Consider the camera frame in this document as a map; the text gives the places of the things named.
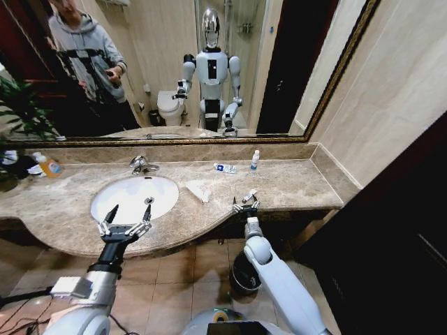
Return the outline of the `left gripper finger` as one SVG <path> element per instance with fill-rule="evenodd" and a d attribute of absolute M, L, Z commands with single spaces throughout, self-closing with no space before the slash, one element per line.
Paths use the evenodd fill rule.
<path fill-rule="evenodd" d="M 147 208 L 143 214 L 143 217 L 139 223 L 131 226 L 128 229 L 128 236 L 143 236 L 151 227 L 151 217 L 152 217 L 152 206 L 151 204 L 147 205 Z"/>
<path fill-rule="evenodd" d="M 115 219 L 117 211 L 119 209 L 119 205 L 116 204 L 105 216 L 102 221 L 97 222 L 97 228 L 101 237 L 110 236 L 110 225 Z"/>

